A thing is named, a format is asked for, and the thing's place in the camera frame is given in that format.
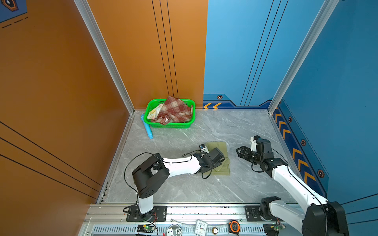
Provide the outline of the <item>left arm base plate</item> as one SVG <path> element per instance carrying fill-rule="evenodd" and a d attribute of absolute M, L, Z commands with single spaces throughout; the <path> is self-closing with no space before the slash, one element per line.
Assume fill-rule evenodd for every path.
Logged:
<path fill-rule="evenodd" d="M 142 214 L 137 205 L 130 205 L 125 207 L 123 212 L 126 214 L 127 222 L 165 222 L 167 216 L 167 206 L 154 206 L 151 211 Z"/>

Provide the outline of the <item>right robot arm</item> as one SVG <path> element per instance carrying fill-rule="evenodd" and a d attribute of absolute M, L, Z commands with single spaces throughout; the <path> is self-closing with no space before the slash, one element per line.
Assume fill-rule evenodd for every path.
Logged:
<path fill-rule="evenodd" d="M 254 136 L 251 143 L 252 147 L 237 148 L 238 157 L 258 165 L 262 173 L 283 186 L 302 208 L 297 210 L 276 196 L 263 198 L 259 207 L 261 219 L 283 220 L 304 236 L 349 235 L 346 213 L 338 202 L 330 202 L 312 190 L 285 160 L 276 158 L 269 140 Z"/>

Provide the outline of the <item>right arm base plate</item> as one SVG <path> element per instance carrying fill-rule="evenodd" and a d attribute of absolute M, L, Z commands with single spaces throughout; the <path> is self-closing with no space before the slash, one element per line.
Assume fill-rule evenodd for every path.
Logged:
<path fill-rule="evenodd" d="M 246 218 L 247 218 L 248 222 L 252 222 L 252 221 L 266 221 L 266 222 L 283 221 L 280 218 L 274 217 L 268 206 L 248 205 L 248 206 L 244 206 L 244 210 L 245 210 L 245 214 L 246 214 Z"/>

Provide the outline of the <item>olive green skirt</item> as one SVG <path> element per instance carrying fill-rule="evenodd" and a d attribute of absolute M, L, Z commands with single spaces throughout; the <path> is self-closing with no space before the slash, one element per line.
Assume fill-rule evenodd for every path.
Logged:
<path fill-rule="evenodd" d="M 230 176 L 230 160 L 227 153 L 227 144 L 226 142 L 207 142 L 205 143 L 209 151 L 212 151 L 214 148 L 218 148 L 224 155 L 224 161 L 222 164 L 212 170 L 212 176 Z"/>

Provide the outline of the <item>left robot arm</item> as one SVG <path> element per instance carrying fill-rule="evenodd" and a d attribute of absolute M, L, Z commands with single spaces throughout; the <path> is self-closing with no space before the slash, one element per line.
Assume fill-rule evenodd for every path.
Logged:
<path fill-rule="evenodd" d="M 225 156 L 219 148 L 209 151 L 205 145 L 180 158 L 163 158 L 159 153 L 150 153 L 150 157 L 132 172 L 138 214 L 147 219 L 154 214 L 154 194 L 167 179 L 186 174 L 201 174 L 203 179 L 207 179 L 224 161 Z"/>

